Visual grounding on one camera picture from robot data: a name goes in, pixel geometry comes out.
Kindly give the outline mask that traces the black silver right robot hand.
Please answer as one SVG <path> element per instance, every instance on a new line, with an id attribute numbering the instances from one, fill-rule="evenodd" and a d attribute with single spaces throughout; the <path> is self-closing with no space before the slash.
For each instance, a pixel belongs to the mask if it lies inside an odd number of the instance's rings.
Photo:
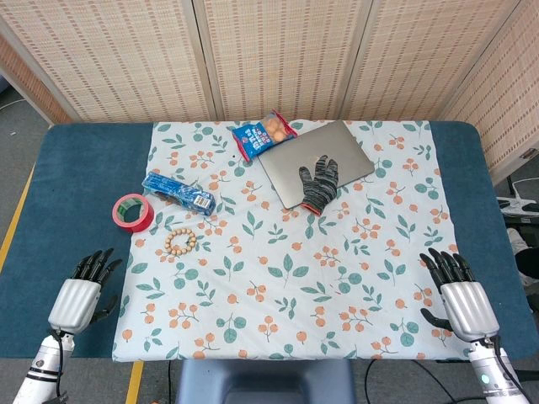
<path id="1" fill-rule="evenodd" d="M 446 319 L 439 318 L 423 308 L 420 312 L 424 319 L 467 343 L 497 336 L 499 323 L 490 300 L 464 257 L 434 248 L 419 257 L 430 272 L 447 315 Z"/>

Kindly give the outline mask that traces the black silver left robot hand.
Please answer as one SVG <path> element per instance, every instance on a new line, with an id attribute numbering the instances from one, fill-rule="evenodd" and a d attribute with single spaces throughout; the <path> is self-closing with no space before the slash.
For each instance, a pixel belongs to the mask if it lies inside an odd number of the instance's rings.
<path id="1" fill-rule="evenodd" d="M 113 248 L 98 250 L 81 259 L 71 277 L 67 278 L 56 297 L 48 317 L 51 330 L 63 337 L 77 335 L 89 325 L 107 316 L 118 305 L 119 296 L 113 295 L 109 303 L 99 309 L 98 303 L 103 288 L 121 259 L 109 262 Z"/>

